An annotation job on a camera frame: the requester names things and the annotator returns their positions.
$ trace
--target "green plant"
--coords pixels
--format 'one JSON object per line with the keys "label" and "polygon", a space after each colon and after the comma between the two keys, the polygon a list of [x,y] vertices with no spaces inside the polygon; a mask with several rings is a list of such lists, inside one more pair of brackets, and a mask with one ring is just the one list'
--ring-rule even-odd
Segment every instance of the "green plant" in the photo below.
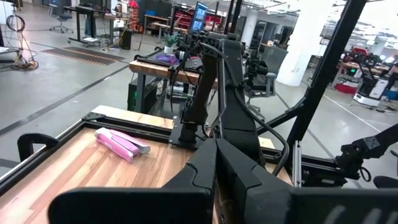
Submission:
{"label": "green plant", "polygon": [[165,39],[166,47],[172,47],[178,40],[178,32],[174,32],[173,35],[167,34]]}

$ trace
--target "floor mat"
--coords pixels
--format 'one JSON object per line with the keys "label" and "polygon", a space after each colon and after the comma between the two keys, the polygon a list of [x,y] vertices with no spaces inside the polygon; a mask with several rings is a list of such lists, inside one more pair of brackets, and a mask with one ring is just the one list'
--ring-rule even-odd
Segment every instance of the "floor mat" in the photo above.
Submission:
{"label": "floor mat", "polygon": [[43,52],[78,60],[81,62],[92,63],[95,65],[110,65],[114,62],[125,59],[124,57],[118,57],[110,54],[104,54],[93,50],[82,49],[79,47],[66,47],[63,49],[50,49],[43,50]]}

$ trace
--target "purple object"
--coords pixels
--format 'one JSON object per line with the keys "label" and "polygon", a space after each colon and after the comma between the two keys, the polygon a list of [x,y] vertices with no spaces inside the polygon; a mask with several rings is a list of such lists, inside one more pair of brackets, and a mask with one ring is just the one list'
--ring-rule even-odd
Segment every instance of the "purple object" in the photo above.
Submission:
{"label": "purple object", "polygon": [[177,65],[180,63],[180,61],[178,61],[176,56],[172,54],[158,54],[156,55],[156,60],[159,60],[161,62],[168,62],[173,65]]}

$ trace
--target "gray floor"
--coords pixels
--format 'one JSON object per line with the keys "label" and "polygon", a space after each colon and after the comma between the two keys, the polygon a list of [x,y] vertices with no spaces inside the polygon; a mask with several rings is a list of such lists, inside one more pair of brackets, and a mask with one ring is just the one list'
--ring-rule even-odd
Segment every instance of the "gray floor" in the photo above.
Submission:
{"label": "gray floor", "polygon": [[[0,73],[0,129],[8,131],[0,133],[0,158],[18,161],[16,141],[21,134],[27,132],[45,133],[56,136],[72,125],[98,105],[108,105],[126,109],[127,85],[132,73],[127,63],[133,60],[135,54],[146,54],[156,46],[157,38],[146,37],[141,51],[121,50],[110,51],[109,54],[120,55],[126,59],[108,66],[97,66],[72,59],[61,58],[41,51],[51,48],[62,48],[70,45],[83,47],[80,43],[67,43],[67,37],[76,34],[61,34],[48,31],[57,21],[47,14],[45,7],[33,7],[26,4],[21,13],[27,21],[24,35],[32,50],[37,52],[35,59],[40,67],[32,72],[2,72]],[[76,29],[75,18],[64,24]],[[106,26],[97,21],[97,28]],[[10,37],[11,33],[2,26],[3,35]],[[133,36],[132,47],[138,48],[140,35]],[[17,42],[11,39],[12,45]],[[100,51],[99,47],[91,50]],[[82,88],[109,76],[103,82],[85,90]],[[260,106],[261,112],[270,120],[283,113],[287,107],[293,106],[303,96],[306,84],[299,87],[285,86],[277,83],[277,96],[252,100],[252,104]],[[304,139],[303,153],[317,157],[334,157],[340,154],[340,146],[352,141],[377,134],[398,122],[398,115],[370,111],[360,106],[350,106],[352,97],[333,90],[327,90],[320,106],[315,113]],[[216,116],[216,102],[213,101],[209,110],[209,122]],[[276,130],[287,137],[293,120],[276,127]],[[281,143],[269,133],[263,137],[271,138],[277,148]],[[380,159],[368,160],[364,163],[373,176],[397,176],[397,159],[389,152]],[[0,167],[0,174],[10,168]],[[373,183],[363,180],[349,181],[345,187],[374,188]]]}

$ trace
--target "computer monitor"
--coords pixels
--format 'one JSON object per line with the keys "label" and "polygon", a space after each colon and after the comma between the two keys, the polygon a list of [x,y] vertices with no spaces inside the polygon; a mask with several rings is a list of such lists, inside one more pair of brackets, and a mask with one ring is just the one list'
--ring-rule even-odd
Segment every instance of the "computer monitor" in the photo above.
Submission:
{"label": "computer monitor", "polygon": [[193,14],[190,33],[199,32],[205,26],[206,12],[209,7],[203,3],[197,2],[195,13]]}

